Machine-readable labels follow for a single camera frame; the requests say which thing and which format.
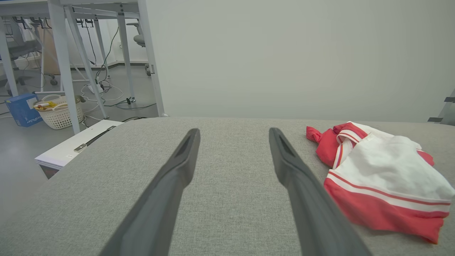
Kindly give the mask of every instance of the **desk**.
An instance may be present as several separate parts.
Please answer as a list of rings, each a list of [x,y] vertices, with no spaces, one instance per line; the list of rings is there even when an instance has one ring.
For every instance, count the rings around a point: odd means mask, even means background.
[[[79,123],[76,113],[76,102],[74,101],[74,90],[72,85],[72,78],[70,72],[70,60],[68,55],[68,42],[66,37],[65,17],[68,18],[68,23],[71,32],[75,38],[76,46],[81,55],[86,71],[91,70],[90,63],[87,58],[87,53],[82,44],[82,38],[77,28],[76,18],[82,19],[117,19],[119,23],[119,33],[121,43],[123,45],[123,55],[125,58],[126,72],[128,75],[128,83],[130,86],[131,99],[134,101],[134,89],[131,78],[131,68],[128,53],[128,44],[126,40],[126,24],[125,18],[139,19],[146,45],[147,56],[150,65],[154,65],[155,74],[152,74],[152,86],[155,93],[155,100],[157,102],[158,114],[160,117],[165,116],[164,108],[161,97],[161,90],[158,81],[158,74],[156,69],[155,56],[153,53],[152,35],[150,32],[149,19],[147,13],[147,0],[123,0],[121,3],[112,3],[112,0],[11,0],[0,1],[0,17],[2,16],[22,16],[22,17],[40,17],[50,18],[53,24],[53,37],[56,46],[57,59],[61,73],[61,83],[65,90],[68,99],[68,108],[70,110],[71,123],[73,125],[74,133],[80,132]],[[101,53],[104,56],[104,49],[102,47],[101,34],[98,32],[99,41],[101,42]],[[8,47],[6,44],[5,27],[3,23],[0,25],[0,55],[8,56]],[[15,84],[15,78],[11,62],[3,61],[5,73],[7,74],[8,81],[11,85]],[[95,84],[95,79],[91,72],[87,72],[88,80],[91,84]],[[17,89],[14,90],[13,95],[17,94]],[[95,94],[98,104],[100,105],[103,116],[106,113],[102,107],[102,101],[99,94]]]

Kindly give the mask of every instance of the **red fabric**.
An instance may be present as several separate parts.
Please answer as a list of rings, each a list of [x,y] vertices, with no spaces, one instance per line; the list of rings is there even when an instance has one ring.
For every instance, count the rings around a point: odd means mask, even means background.
[[[343,123],[334,126],[334,132],[339,134],[342,130],[351,130],[355,132],[360,138],[365,138],[368,134],[353,123]]]
[[[349,192],[331,179],[325,179],[324,188],[352,222],[374,230],[389,230],[418,235],[437,244],[439,230],[448,212],[424,212],[390,205],[371,195]]]
[[[307,139],[319,143],[321,135],[322,134],[315,128],[307,126]]]
[[[366,132],[352,123],[335,125],[333,129],[328,129],[323,134],[321,134],[315,128],[307,126],[307,139],[319,144],[318,148],[316,149],[316,154],[318,155],[319,159],[321,159],[321,161],[324,164],[328,165],[330,168],[332,168],[334,165],[337,149],[339,146],[337,142],[337,135],[342,130],[351,130],[355,132],[360,138],[365,138],[368,135]],[[419,155],[431,166],[435,164],[433,157],[430,154],[419,150],[417,150],[417,153],[419,153]]]
[[[423,151],[420,151],[420,150],[417,150],[417,153],[431,166],[433,166],[435,164],[435,162],[433,161],[433,157],[428,154],[427,152],[423,152]]]

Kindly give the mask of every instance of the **power strip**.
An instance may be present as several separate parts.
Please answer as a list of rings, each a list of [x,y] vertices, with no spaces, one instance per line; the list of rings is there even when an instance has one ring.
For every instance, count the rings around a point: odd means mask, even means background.
[[[103,92],[103,88],[101,88],[101,85],[100,84],[96,84],[97,87],[98,87],[98,93],[102,93]],[[88,88],[90,89],[90,92],[95,94],[94,93],[94,90],[93,90],[93,86],[91,84],[88,85]]]

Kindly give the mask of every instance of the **yellow item in basket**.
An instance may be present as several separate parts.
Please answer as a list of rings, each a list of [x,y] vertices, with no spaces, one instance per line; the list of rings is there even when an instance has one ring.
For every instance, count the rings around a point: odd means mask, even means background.
[[[53,108],[55,106],[57,106],[57,104],[53,103],[52,101],[47,101],[47,102],[42,103],[42,104],[34,105],[33,108],[36,109],[36,110],[45,110],[45,109],[48,109],[48,108]]]

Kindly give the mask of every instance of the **white wall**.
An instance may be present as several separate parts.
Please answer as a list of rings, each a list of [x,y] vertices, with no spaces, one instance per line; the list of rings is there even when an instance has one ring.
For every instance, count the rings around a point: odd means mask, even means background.
[[[126,23],[130,22],[137,22],[136,20],[132,19],[127,19]],[[101,30],[101,36],[103,39],[103,45],[104,45],[104,51],[107,54],[109,52],[109,48],[111,46],[111,40],[113,36],[115,35],[118,27],[117,20],[100,20],[100,30]],[[96,30],[95,28],[89,27],[88,32],[87,28],[81,28],[81,26],[78,26],[79,31],[81,32],[81,37],[82,41],[84,43],[85,50],[87,52],[87,56],[90,61],[95,61],[95,58],[93,56],[93,51],[90,45],[90,40],[88,37],[88,33],[90,33],[91,41],[93,44],[93,49],[96,54],[96,66],[99,67],[103,63],[104,59],[101,56],[101,51],[99,47],[99,42],[98,42],[98,37],[96,36]],[[74,65],[78,67],[82,67],[83,63],[79,54],[79,51],[77,50],[76,43],[74,42],[74,38],[71,34],[70,27],[68,23],[66,24],[66,31],[67,31],[67,37],[68,37],[68,44],[69,44],[69,54],[70,54],[70,60],[71,62],[74,63]],[[137,35],[137,30],[135,26],[127,26],[126,27],[126,34],[128,38],[128,50],[130,53],[130,60],[132,62],[147,62],[147,53],[145,48],[140,47],[139,45],[136,44],[136,42],[133,40],[133,37]],[[107,64],[120,61],[123,62],[123,52],[122,49],[120,48],[120,34],[117,33],[117,35],[114,38],[114,41],[112,43],[112,51],[110,55],[107,57]]]
[[[455,86],[452,0],[155,0],[171,116],[425,122]]]

